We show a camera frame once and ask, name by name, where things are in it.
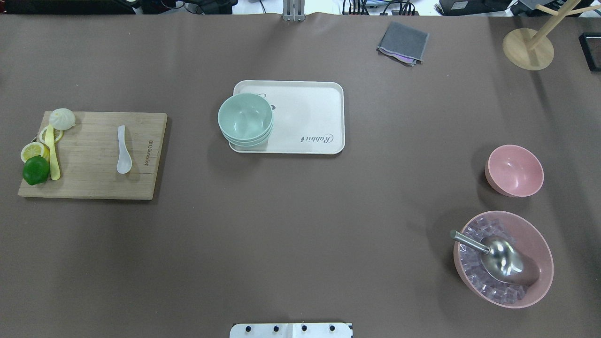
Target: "large pink bowl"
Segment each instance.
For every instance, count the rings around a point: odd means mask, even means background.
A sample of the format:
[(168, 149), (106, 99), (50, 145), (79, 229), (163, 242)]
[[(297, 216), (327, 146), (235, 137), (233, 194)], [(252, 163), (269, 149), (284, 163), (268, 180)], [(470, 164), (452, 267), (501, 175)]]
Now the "large pink bowl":
[(543, 186), (543, 166), (525, 148), (506, 144), (493, 150), (484, 167), (494, 190), (509, 197), (534, 195)]
[(536, 230), (536, 228), (530, 224), (530, 222), (507, 211), (483, 212), (482, 214), (479, 214), (469, 220), (469, 222), (461, 229), (461, 232), (463, 233), (465, 228), (479, 217), (485, 217), (485, 219), (488, 221), (499, 220), (505, 227), (507, 233), (509, 233), (509, 235), (516, 240), (514, 248), (534, 259), (540, 268), (540, 276), (538, 277), (538, 280), (528, 288), (526, 295), (521, 300), (517, 300), (513, 304), (496, 303), (486, 298), (484, 295), (482, 295), (482, 293), (479, 293), (479, 291), (476, 290), (476, 288), (469, 282), (468, 276), (465, 274), (465, 271), (463, 271), (463, 267), (461, 266), (459, 243), (455, 242), (455, 247), (453, 249), (455, 268), (457, 269), (457, 272), (459, 273), (459, 276), (465, 285), (467, 285), (469, 289), (478, 296), (493, 303), (494, 305), (507, 307), (509, 309), (528, 307), (543, 299), (551, 287), (555, 269), (553, 265), (553, 257), (551, 256), (551, 250), (543, 238), (543, 235), (541, 235), (540, 232), (538, 232), (538, 230)]

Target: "cutting board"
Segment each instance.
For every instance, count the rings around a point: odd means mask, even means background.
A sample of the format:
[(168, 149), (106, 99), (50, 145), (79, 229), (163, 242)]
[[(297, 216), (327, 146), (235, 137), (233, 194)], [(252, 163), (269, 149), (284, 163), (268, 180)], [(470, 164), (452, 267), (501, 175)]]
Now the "cutting board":
[[(39, 132), (48, 125), (46, 111)], [(29, 185), (19, 196), (151, 200), (159, 169), (167, 115), (161, 112), (74, 111), (75, 126), (56, 143), (61, 178)], [(132, 157), (127, 174), (117, 172), (117, 127), (125, 125), (125, 145)]]

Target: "white spoon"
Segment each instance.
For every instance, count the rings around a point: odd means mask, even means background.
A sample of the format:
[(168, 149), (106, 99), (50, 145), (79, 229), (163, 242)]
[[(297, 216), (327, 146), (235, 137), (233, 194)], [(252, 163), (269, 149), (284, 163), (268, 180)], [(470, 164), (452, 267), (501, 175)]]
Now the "white spoon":
[(117, 172), (127, 174), (132, 169), (132, 158), (127, 152), (125, 146), (125, 126), (117, 128), (117, 137), (119, 138), (119, 161), (117, 161)]

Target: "scoop handle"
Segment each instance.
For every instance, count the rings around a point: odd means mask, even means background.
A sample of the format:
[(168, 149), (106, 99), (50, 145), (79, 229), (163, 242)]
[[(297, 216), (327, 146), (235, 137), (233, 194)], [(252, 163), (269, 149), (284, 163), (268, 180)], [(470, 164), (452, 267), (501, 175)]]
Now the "scoop handle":
[(480, 242), (476, 242), (475, 240), (465, 236), (462, 233), (459, 233), (457, 230), (451, 230), (451, 238), (453, 238), (455, 241), (459, 242), (459, 243), (463, 243), (467, 246), (469, 246), (472, 249), (476, 249), (478, 251), (480, 251), (481, 253), (487, 254), (490, 251), (490, 248), (487, 247), (486, 245), (480, 243)]

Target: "folded cloth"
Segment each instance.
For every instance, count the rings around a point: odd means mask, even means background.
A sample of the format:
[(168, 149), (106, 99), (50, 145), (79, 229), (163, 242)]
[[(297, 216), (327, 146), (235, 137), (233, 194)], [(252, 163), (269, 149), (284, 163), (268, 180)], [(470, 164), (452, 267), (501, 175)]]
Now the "folded cloth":
[(429, 37), (429, 33), (398, 22), (391, 22), (382, 41), (377, 46), (377, 50), (402, 63), (415, 66), (417, 61), (423, 62), (424, 50)]

